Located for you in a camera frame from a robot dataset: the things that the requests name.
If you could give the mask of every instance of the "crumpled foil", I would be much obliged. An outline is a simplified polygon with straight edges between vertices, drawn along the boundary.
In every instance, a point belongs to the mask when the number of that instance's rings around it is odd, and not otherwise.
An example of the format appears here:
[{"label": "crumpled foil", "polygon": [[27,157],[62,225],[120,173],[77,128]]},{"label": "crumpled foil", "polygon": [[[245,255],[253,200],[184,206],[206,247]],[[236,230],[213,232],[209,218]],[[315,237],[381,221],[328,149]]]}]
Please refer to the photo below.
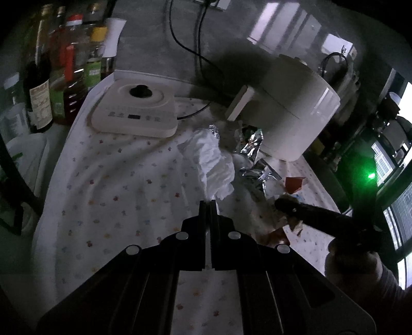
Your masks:
[{"label": "crumpled foil", "polygon": [[248,125],[242,127],[241,131],[237,130],[235,132],[235,137],[237,137],[238,142],[235,153],[245,155],[255,163],[257,154],[259,153],[260,144],[263,141],[262,129]]},{"label": "crumpled foil", "polygon": [[265,161],[259,159],[251,168],[243,167],[239,170],[240,175],[246,178],[254,190],[258,190],[266,196],[266,181],[273,178],[281,180],[282,177]]},{"label": "crumpled foil", "polygon": [[208,128],[216,139],[220,139],[219,129],[215,125],[209,125]]}]

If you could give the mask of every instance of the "digital display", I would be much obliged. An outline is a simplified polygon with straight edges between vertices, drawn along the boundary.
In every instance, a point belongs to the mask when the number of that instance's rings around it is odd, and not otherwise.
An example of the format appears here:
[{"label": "digital display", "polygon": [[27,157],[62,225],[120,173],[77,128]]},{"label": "digital display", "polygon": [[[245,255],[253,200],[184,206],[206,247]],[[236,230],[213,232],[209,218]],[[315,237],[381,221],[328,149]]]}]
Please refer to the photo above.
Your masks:
[{"label": "digital display", "polygon": [[139,119],[140,119],[140,115],[129,114],[129,116],[128,116],[127,118],[128,118],[128,119],[139,120]]}]

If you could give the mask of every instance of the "hand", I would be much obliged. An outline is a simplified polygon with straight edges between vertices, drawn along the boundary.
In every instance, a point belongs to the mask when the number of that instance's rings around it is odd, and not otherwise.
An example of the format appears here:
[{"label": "hand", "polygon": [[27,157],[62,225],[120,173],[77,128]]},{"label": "hand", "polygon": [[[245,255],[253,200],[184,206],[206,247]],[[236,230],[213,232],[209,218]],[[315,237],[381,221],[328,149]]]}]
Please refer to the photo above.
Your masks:
[{"label": "hand", "polygon": [[376,252],[349,250],[337,239],[330,242],[325,275],[358,304],[367,298],[382,277],[382,262]]}]

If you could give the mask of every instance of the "floral pattern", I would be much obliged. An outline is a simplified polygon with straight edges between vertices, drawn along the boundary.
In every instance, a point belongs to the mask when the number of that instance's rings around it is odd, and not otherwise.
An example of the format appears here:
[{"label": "floral pattern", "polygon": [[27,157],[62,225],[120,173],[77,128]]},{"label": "floral pattern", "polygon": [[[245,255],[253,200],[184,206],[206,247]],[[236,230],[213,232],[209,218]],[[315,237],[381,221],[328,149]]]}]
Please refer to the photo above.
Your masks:
[{"label": "floral pattern", "polygon": [[[177,102],[177,110],[189,114],[203,105],[201,101],[182,99]],[[224,114],[223,107],[215,109]],[[34,248],[38,271],[54,269],[50,277],[54,278],[57,301],[128,245],[157,245],[180,231],[184,219],[197,215],[201,188],[194,167],[183,159],[177,145],[190,138],[193,129],[214,123],[220,129],[223,146],[230,148],[229,132],[237,127],[237,123],[228,125],[215,119],[208,108],[181,122],[174,136],[148,139],[98,133],[87,126],[86,116],[84,112],[71,130],[54,171]],[[301,197],[308,203],[337,210],[303,158],[293,163],[279,162],[274,168],[282,176],[310,177]],[[238,230],[256,237],[268,229],[267,215],[259,211],[241,184],[235,180],[233,185],[235,192],[219,202],[220,212],[232,218]],[[56,240],[50,241],[46,231],[55,231]],[[330,238],[308,227],[300,237],[287,234],[291,246],[322,272]],[[236,273],[182,271],[172,334],[242,333]]]}]

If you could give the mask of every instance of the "orange cardboard piece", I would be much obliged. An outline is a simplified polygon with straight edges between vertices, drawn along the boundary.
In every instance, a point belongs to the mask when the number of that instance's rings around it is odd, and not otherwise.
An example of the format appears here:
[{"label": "orange cardboard piece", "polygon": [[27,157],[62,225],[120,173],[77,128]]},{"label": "orange cardboard piece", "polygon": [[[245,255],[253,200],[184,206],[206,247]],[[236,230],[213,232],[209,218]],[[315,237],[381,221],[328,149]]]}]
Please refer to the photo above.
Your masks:
[{"label": "orange cardboard piece", "polygon": [[283,227],[278,228],[267,235],[261,236],[258,239],[258,243],[268,247],[275,247],[278,244],[290,245],[290,241],[283,230]]},{"label": "orange cardboard piece", "polygon": [[286,177],[285,188],[289,194],[294,194],[302,189],[303,181],[306,177]]}]

